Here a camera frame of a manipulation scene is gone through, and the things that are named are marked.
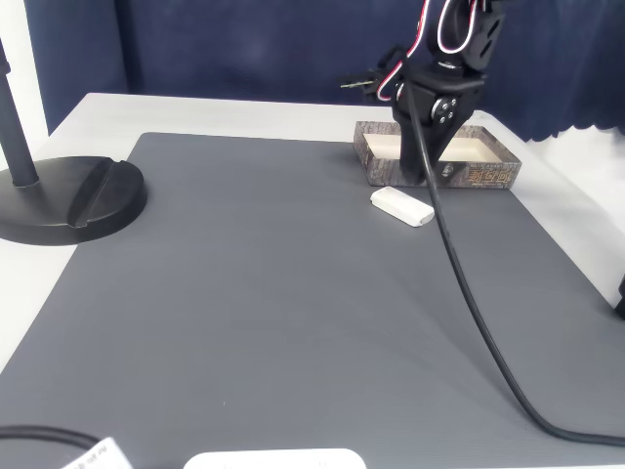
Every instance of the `label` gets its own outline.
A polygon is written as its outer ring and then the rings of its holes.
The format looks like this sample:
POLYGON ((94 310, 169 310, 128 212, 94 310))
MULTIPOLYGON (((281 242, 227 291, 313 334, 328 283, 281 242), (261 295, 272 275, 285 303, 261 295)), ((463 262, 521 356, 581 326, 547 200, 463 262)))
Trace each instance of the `label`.
POLYGON ((133 469, 113 438, 102 440, 63 469, 133 469))

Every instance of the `wooden box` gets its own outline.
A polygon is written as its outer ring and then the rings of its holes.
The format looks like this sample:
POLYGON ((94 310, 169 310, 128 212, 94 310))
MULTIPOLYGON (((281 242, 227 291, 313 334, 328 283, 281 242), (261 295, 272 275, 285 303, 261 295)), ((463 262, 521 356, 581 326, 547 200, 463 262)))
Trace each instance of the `wooden box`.
MULTIPOLYGON (((371 186, 416 187, 425 182, 399 167, 396 122, 357 122, 354 147, 371 186)), ((509 189, 521 162, 481 126, 463 125, 434 168, 442 188, 509 189)))

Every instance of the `black pole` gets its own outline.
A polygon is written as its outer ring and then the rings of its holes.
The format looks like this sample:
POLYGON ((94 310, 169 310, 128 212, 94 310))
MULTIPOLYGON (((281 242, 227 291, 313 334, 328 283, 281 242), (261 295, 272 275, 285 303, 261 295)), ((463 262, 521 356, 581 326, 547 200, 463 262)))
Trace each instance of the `black pole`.
POLYGON ((39 176, 32 162, 18 110, 11 95, 9 80, 7 80, 9 71, 11 69, 0 40, 0 146, 7 158, 13 184, 24 188, 39 181, 39 176))

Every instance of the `gray mat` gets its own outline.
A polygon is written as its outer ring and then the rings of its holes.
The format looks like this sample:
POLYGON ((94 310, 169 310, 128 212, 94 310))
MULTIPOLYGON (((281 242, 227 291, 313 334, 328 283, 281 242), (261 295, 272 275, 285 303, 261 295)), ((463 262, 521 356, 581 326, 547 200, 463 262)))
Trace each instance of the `gray mat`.
MULTIPOLYGON (((370 469, 625 461, 528 421, 436 224, 371 206, 351 145, 147 134, 131 160, 146 211, 78 247, 0 375, 0 423, 113 436, 136 469, 260 448, 351 448, 370 469)), ((529 398, 625 435, 623 322, 511 193, 441 197, 529 398)), ((0 443, 0 468, 75 455, 0 443)))

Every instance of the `black cable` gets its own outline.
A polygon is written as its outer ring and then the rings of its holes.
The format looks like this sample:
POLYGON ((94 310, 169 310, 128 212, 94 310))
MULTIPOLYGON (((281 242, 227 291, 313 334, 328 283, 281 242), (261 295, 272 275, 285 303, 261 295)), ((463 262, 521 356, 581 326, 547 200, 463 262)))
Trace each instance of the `black cable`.
POLYGON ((39 440, 82 449, 91 449, 100 442, 96 437, 84 433, 39 425, 0 426, 0 440, 39 440))
POLYGON ((412 127, 414 129, 414 135, 417 140, 417 147, 421 152, 421 156, 423 157, 423 165, 425 168, 426 180, 428 181, 428 190, 430 192, 430 199, 432 200, 432 205, 434 206, 435 214, 437 216, 438 229, 440 230, 440 236, 442 237, 442 242, 445 245, 445 249, 447 250, 447 255, 449 256, 449 261, 451 262, 451 267, 453 268, 453 272, 456 275, 456 279, 458 280, 458 284, 460 285, 460 289, 462 290, 462 295, 465 297, 465 301, 467 302, 467 306, 469 307, 469 311, 471 311, 471 315, 473 316, 476 325, 478 326, 479 333, 481 334, 488 350, 490 351, 490 355, 495 359, 501 374, 503 374, 506 383, 510 387, 510 390, 513 392, 519 404, 527 415, 546 433, 562 438, 563 440, 569 440, 571 442, 577 443, 591 443, 596 445, 609 445, 613 447, 625 447, 625 438, 622 437, 612 437, 609 435, 594 435, 592 433, 580 433, 573 432, 571 430, 565 430, 564 428, 557 427, 556 425, 548 422, 538 410, 534 408, 534 406, 529 402, 519 383, 515 379, 515 376, 512 374, 512 371, 508 368, 506 361, 499 352, 495 341, 490 335, 490 331, 484 322, 481 313, 479 312, 478 305, 476 304, 476 300, 471 293, 471 289, 469 288, 469 284, 467 284, 467 279, 462 271, 462 267, 460 266, 460 261, 458 260, 458 256, 456 255, 456 249, 454 248, 453 242, 451 241, 451 236, 449 235, 449 230, 447 229, 447 225, 445 224, 445 219, 442 215, 442 208, 440 207, 440 200, 438 199, 438 189, 437 183, 435 181, 434 173, 432 172, 432 166, 430 164, 430 158, 428 156, 428 148, 426 145, 425 138, 423 136, 423 129, 421 127, 421 121, 419 120, 419 113, 417 111, 417 106, 414 101, 414 92, 412 90, 412 86, 409 82, 406 82, 405 88, 408 89, 407 99, 408 106, 410 108, 410 117, 412 120, 412 127))

